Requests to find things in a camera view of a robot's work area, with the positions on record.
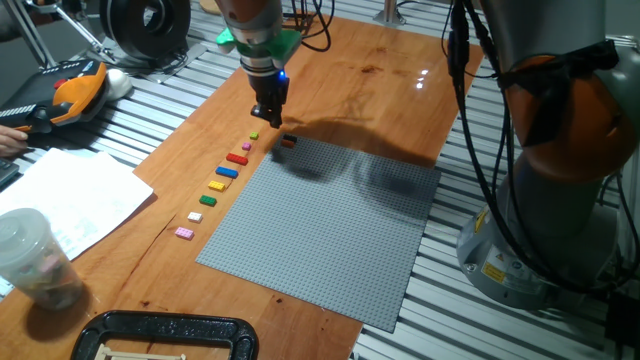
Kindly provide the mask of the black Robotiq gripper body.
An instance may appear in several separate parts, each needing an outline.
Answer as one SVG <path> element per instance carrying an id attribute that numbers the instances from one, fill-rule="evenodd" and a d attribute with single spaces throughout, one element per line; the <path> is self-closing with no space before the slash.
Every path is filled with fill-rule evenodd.
<path id="1" fill-rule="evenodd" d="M 259 106 L 275 108 L 286 104 L 290 79 L 284 70 L 270 75 L 249 75 L 248 78 Z"/>

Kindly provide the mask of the person's bare hand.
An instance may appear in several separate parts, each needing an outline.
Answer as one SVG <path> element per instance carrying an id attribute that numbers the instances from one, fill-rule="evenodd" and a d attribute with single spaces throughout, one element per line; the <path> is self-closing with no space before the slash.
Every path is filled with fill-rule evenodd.
<path id="1" fill-rule="evenodd" d="M 9 158 L 27 150 L 28 135 L 22 131 L 0 127 L 0 156 Z"/>

